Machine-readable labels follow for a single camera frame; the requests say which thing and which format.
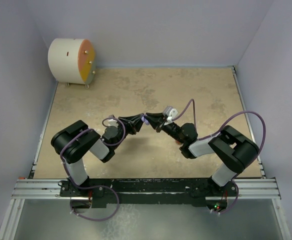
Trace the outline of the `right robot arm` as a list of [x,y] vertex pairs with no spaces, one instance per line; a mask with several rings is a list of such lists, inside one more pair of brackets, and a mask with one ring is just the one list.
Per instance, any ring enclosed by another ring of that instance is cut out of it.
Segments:
[[213,136],[198,138],[193,123],[177,125],[164,113],[147,113],[144,118],[156,132],[163,131],[182,144],[181,154],[187,159],[216,154],[222,164],[210,177],[208,190],[214,196],[226,190],[226,184],[241,174],[258,156],[260,148],[230,125],[222,127]]

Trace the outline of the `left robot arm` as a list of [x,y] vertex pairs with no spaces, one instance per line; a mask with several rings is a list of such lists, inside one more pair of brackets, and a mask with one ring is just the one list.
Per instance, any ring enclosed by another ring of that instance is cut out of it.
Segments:
[[102,163],[108,162],[128,135],[135,135],[141,130],[143,117],[142,113],[118,118],[111,115],[102,121],[105,127],[102,135],[78,120],[52,137],[50,144],[60,156],[67,178],[72,183],[71,190],[77,196],[87,194],[90,186],[84,155],[90,152]]

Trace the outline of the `purple earbud charging case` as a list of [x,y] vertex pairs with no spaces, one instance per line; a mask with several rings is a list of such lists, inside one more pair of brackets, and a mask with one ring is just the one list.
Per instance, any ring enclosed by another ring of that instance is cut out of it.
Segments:
[[150,123],[148,122],[148,120],[145,118],[144,115],[141,117],[141,120],[142,120],[147,126],[150,125]]

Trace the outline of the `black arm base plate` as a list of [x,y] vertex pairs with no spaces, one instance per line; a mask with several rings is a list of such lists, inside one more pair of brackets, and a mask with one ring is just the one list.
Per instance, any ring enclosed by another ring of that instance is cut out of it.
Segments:
[[69,179],[58,182],[60,196],[85,199],[93,208],[108,204],[227,206],[227,199],[238,196],[233,181],[224,187],[213,185],[210,178],[90,178],[89,187],[80,189]]

